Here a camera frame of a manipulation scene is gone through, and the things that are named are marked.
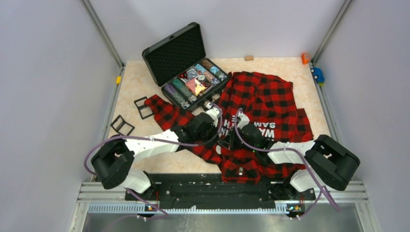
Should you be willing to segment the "red black plaid shirt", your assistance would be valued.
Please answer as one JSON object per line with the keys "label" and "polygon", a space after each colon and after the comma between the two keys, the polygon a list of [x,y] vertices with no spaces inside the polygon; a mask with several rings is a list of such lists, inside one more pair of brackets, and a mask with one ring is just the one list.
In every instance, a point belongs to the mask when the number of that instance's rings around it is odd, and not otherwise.
{"label": "red black plaid shirt", "polygon": [[[292,82],[276,75],[259,72],[231,72],[230,80],[218,101],[222,109],[222,133],[234,124],[239,108],[268,140],[274,142],[307,142],[313,139],[308,116],[297,108]],[[222,147],[222,154],[212,147],[198,146],[190,151],[205,162],[217,165],[224,182],[258,183],[262,177],[283,179],[304,169],[302,164],[261,164],[246,149],[236,151]]]}

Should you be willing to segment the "black square brooch box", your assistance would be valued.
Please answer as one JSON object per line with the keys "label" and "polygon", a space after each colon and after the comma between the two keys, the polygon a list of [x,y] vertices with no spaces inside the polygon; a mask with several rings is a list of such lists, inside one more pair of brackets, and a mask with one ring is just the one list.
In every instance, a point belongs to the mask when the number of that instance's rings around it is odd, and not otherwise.
{"label": "black square brooch box", "polygon": [[147,96],[144,96],[133,101],[142,120],[145,120],[154,115],[151,108],[148,105],[146,105],[146,100]]}

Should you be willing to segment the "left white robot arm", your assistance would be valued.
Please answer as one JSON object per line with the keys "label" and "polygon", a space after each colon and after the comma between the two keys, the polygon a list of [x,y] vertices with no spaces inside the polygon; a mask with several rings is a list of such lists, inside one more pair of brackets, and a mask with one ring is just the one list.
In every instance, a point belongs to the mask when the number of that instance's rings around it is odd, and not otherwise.
{"label": "left white robot arm", "polygon": [[90,163],[104,189],[132,189],[149,200],[155,194],[154,182],[146,172],[133,168],[133,164],[154,155],[209,144],[218,137],[221,126],[222,113],[213,108],[196,115],[184,126],[174,126],[159,134],[107,139],[92,149],[95,154]]}

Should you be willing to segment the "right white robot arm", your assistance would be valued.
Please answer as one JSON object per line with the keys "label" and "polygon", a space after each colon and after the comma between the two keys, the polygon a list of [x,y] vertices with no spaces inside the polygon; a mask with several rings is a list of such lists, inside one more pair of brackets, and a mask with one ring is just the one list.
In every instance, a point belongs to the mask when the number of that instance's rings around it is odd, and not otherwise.
{"label": "right white robot arm", "polygon": [[274,142],[263,137],[255,125],[233,126],[222,140],[229,150],[252,151],[261,164],[302,164],[285,181],[283,192],[297,199],[314,187],[344,191],[353,178],[360,159],[328,135],[307,142]]}

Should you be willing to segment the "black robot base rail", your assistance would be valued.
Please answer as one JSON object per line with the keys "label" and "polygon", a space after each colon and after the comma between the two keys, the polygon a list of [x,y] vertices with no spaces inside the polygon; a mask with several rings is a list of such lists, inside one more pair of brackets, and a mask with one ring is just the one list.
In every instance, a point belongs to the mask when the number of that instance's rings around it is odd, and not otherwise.
{"label": "black robot base rail", "polygon": [[155,185],[141,195],[161,209],[274,209],[280,201],[300,203],[316,198],[313,189],[287,190],[279,179],[257,184],[223,182],[220,174],[150,174]]}

